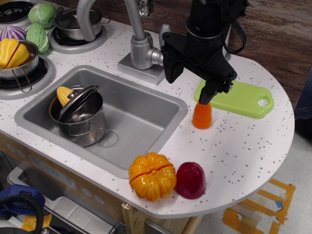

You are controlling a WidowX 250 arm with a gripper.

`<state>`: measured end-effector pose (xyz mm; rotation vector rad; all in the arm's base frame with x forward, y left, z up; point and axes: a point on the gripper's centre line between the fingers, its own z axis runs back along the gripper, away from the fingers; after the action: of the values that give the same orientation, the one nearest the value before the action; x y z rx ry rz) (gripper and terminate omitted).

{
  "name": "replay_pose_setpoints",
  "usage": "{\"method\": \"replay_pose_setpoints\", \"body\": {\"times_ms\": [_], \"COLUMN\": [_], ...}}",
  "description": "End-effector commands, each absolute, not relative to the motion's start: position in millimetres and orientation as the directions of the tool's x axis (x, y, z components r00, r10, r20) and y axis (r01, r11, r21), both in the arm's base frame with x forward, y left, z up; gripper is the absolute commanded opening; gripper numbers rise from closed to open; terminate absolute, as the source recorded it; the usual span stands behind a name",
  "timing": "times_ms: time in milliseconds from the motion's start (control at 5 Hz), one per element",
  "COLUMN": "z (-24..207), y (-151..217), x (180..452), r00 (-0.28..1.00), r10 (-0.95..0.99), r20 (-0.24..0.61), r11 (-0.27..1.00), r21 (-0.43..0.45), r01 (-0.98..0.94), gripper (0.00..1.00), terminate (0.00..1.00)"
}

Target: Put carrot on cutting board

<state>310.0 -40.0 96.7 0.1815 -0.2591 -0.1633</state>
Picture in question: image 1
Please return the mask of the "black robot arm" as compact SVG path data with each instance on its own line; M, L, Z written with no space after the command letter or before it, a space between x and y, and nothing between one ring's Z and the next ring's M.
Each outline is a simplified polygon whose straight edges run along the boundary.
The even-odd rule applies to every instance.
M217 93L229 92L237 73L223 56L223 50L237 54L243 50L226 45L229 28L237 31L246 45L246 35L238 22L246 15L247 0L194 0L186 20L186 35L163 33L163 66L166 80L173 83L188 69L206 81L199 103L206 105Z

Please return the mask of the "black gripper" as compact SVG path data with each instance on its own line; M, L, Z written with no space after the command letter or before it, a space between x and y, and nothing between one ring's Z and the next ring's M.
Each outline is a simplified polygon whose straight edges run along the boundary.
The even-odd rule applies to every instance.
M227 93L233 86L237 73L223 55L229 26L214 37L198 37L187 32L180 35L164 33L163 67L166 80L173 83L186 68L206 81L201 89L199 103L207 105L219 93Z

